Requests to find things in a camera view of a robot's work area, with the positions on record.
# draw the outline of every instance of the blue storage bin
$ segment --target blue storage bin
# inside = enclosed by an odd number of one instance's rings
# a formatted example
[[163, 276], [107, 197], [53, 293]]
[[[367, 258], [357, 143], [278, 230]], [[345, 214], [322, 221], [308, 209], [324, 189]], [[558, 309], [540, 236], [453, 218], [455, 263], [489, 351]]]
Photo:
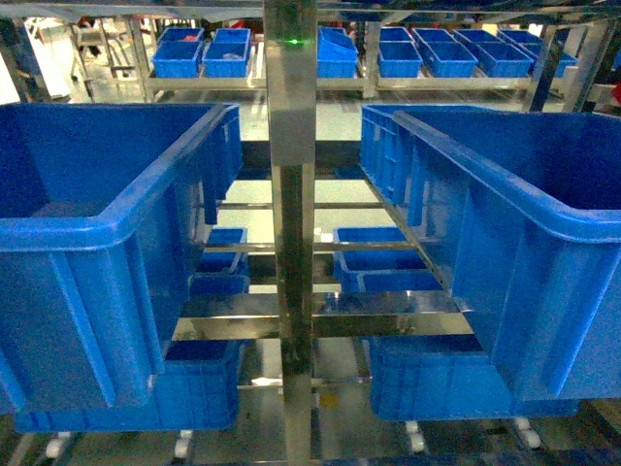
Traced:
[[455, 29], [453, 31], [453, 37], [457, 42], [461, 42], [466, 49], [468, 49], [471, 53], [474, 54], [476, 58], [479, 58], [477, 55], [477, 44], [503, 44], [504, 42], [498, 37], [490, 34], [487, 31], [483, 31], [482, 29]]
[[211, 43], [203, 53], [209, 78], [245, 78], [250, 59], [249, 43]]
[[317, 55], [320, 58], [356, 59], [358, 49], [353, 41], [340, 31], [332, 28], [319, 27]]
[[411, 35], [419, 47], [421, 42], [455, 42], [453, 36], [446, 32], [446, 29], [412, 27]]
[[418, 49], [437, 78], [471, 78], [478, 63], [474, 55], [457, 42], [421, 42]]
[[478, 66], [490, 78], [523, 78], [533, 66], [533, 58], [511, 44], [486, 43], [476, 47]]
[[572, 416], [579, 401], [518, 401], [474, 336], [368, 340], [371, 408], [382, 420]]
[[203, 49], [202, 42], [160, 43], [153, 56], [153, 68], [157, 78], [197, 78], [198, 57]]
[[220, 430], [235, 423], [244, 344], [241, 341], [174, 342], [164, 374], [148, 403], [110, 408], [24, 413], [18, 432]]
[[498, 37], [515, 46], [524, 44], [542, 44], [541, 38], [528, 31], [516, 31], [513, 29], [499, 29]]
[[233, 43], [249, 43], [250, 42], [250, 30], [249, 29], [232, 29], [232, 28], [219, 28], [215, 31], [213, 37], [215, 43], [218, 42], [233, 42]]
[[[335, 228], [335, 243], [405, 241], [399, 228], [380, 226], [370, 228]], [[425, 269], [425, 263], [415, 250], [345, 250], [334, 252], [334, 276], [344, 292], [359, 287], [358, 276], [380, 270]]]
[[246, 275], [194, 274], [190, 288], [192, 296], [203, 294], [238, 294], [248, 293], [250, 278]]
[[379, 43], [379, 74], [383, 78], [418, 78], [422, 64], [411, 42]]
[[523, 400], [620, 396], [621, 120], [393, 118], [415, 147], [409, 224], [509, 389]]
[[215, 212], [202, 164], [238, 111], [0, 107], [2, 412], [147, 402]]
[[[212, 245], [239, 244], [247, 241], [245, 228], [214, 228], [208, 240]], [[247, 252], [203, 252], [198, 272], [209, 274], [248, 274]]]
[[381, 42], [411, 42], [412, 38], [405, 27], [382, 27], [379, 31]]
[[[531, 66], [530, 72], [533, 73], [533, 68], [535, 67], [535, 63], [537, 63], [537, 59], [539, 58], [539, 53], [541, 52], [541, 44], [524, 44], [521, 46], [531, 58], [533, 58], [533, 65]], [[573, 58], [572, 56], [563, 52], [561, 59], [559, 60], [559, 65], [556, 68], [556, 74], [554, 78], [563, 78], [565, 75], [565, 69], [568, 66], [575, 66], [578, 64], [578, 59]]]
[[205, 40], [205, 29], [202, 27], [167, 27], [160, 36], [158, 43], [170, 41], [183, 42], [203, 42]]

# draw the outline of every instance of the metal shelving rack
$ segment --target metal shelving rack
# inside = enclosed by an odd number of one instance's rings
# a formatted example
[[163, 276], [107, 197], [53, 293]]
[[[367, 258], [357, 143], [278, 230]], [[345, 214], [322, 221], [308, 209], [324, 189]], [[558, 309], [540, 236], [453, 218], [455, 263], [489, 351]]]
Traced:
[[[593, 110], [594, 89], [601, 82], [621, 42], [621, 6], [606, 3], [555, 1], [504, 2], [484, 9], [450, 3], [388, 5], [324, 2], [316, 0], [38, 0], [0, 1], [0, 17], [124, 16], [139, 67], [147, 69], [140, 24], [133, 15], [202, 17], [209, 8], [261, 9], [266, 41], [266, 87], [270, 123], [273, 210], [276, 241], [273, 245], [216, 245], [220, 250], [273, 251], [276, 255], [278, 295], [238, 295], [194, 300], [180, 322], [190, 322], [198, 339], [280, 339], [284, 393], [285, 438], [288, 464], [311, 463], [312, 340], [325, 337], [372, 335], [449, 335], [472, 333], [459, 307], [446, 292], [384, 293], [380, 295], [313, 293], [313, 255], [332, 250], [416, 248], [414, 238], [390, 205], [383, 205], [406, 234], [406, 243], [318, 244], [313, 242], [315, 181], [316, 25], [327, 18], [367, 17], [370, 50], [377, 50], [381, 22], [394, 22], [417, 13], [429, 22], [477, 14], [490, 22], [545, 23], [544, 47], [536, 75], [525, 85], [524, 111], [543, 107], [552, 86], [563, 48], [566, 26], [593, 22], [589, 28], [566, 111]], [[288, 41], [298, 39], [298, 45]], [[31, 49], [19, 19], [0, 20], [0, 53], [7, 62], [22, 102], [48, 101], [49, 94], [36, 62], [25, 63]], [[376, 56], [367, 56], [370, 76], [377, 76]], [[398, 87], [379, 81], [378, 88]], [[152, 83], [143, 84], [152, 88]]]

